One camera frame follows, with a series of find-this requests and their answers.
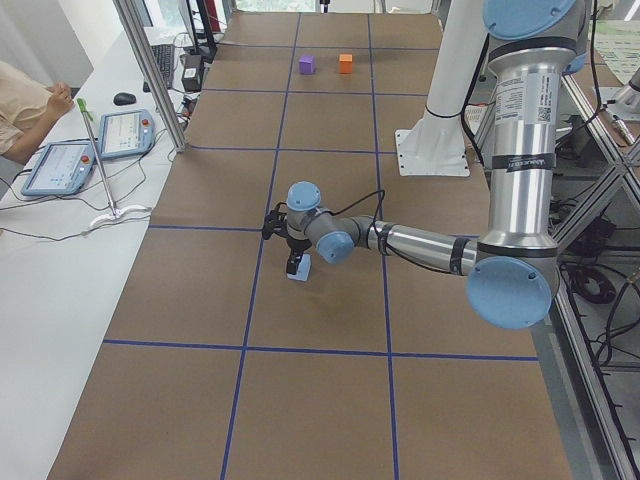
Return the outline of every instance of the beige shirt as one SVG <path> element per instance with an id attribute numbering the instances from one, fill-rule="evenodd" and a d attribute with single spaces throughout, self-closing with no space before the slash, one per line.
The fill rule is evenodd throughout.
<path id="1" fill-rule="evenodd" d="M 0 155 L 36 124 L 50 96 L 44 85 L 0 61 Z"/>

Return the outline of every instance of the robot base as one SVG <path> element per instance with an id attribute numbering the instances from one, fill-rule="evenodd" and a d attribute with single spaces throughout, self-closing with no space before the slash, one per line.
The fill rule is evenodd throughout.
<path id="1" fill-rule="evenodd" d="M 424 119 L 420 119 L 413 130 L 396 130 L 400 175 L 468 177 L 470 172 L 460 128 L 427 129 L 423 125 Z M 438 138 L 425 142 L 423 136 Z"/>

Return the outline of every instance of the black mouse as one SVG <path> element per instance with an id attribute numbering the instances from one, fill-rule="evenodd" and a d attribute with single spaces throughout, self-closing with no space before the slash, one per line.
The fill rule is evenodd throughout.
<path id="1" fill-rule="evenodd" d="M 116 105 L 131 105 L 136 103 L 136 96 L 133 93 L 120 92 L 113 97 L 113 103 Z"/>

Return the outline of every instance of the white desk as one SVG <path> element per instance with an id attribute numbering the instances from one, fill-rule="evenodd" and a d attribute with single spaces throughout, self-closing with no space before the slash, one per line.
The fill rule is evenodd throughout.
<path id="1" fill-rule="evenodd" d="M 149 37 L 155 43 L 161 38 L 170 42 L 174 34 L 152 31 Z M 134 93 L 138 102 L 114 106 L 113 96 L 120 91 Z M 179 105 L 182 95 L 170 94 Z M 107 112 L 137 108 L 155 112 L 151 94 L 142 92 L 142 74 L 124 33 L 78 97 L 87 101 L 96 122 Z M 156 130 L 162 130 L 158 115 L 155 120 Z M 86 137 L 76 107 L 58 122 L 47 141 Z M 142 161 L 147 180 L 120 206 L 155 206 L 170 170 L 167 156 L 172 148 L 164 134 Z M 131 161 L 113 161 L 107 173 Z M 94 171 L 90 184 L 98 178 Z M 137 166 L 114 177 L 110 181 L 114 197 L 126 194 L 141 179 Z M 19 191 L 23 182 L 24 177 L 17 180 L 14 190 Z M 107 205 L 102 185 L 81 196 L 94 205 Z M 0 207 L 19 203 L 7 192 Z M 0 211 L 0 228 L 62 237 L 85 230 L 97 215 L 79 201 L 55 200 Z M 107 227 L 57 243 L 7 232 L 0 235 L 0 478 L 47 477 L 147 225 L 148 220 Z"/>

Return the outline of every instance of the blue joint cap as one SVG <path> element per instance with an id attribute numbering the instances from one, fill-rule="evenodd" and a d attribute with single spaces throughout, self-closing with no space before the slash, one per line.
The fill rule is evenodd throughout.
<path id="1" fill-rule="evenodd" d="M 551 308 L 551 289 L 534 267 L 512 257 L 480 260 L 467 281 L 469 303 L 487 322 L 498 327 L 527 328 Z"/>
<path id="2" fill-rule="evenodd" d="M 553 27 L 576 0 L 485 0 L 484 25 L 500 40 L 524 40 Z"/>
<path id="3" fill-rule="evenodd" d="M 287 207 L 294 212 L 306 212 L 320 205 L 320 189 L 311 182 L 291 185 L 287 194 Z"/>
<path id="4" fill-rule="evenodd" d="M 574 73 L 579 72 L 580 70 L 582 70 L 586 62 L 587 62 L 586 53 L 582 53 L 578 55 L 576 58 L 574 58 L 571 61 L 569 65 L 567 65 L 567 68 L 565 68 L 563 72 L 564 75 L 573 75 Z"/>
<path id="5" fill-rule="evenodd" d="M 329 232 L 316 243 L 316 250 L 327 263 L 340 263 L 351 254 L 355 245 L 347 232 Z"/>

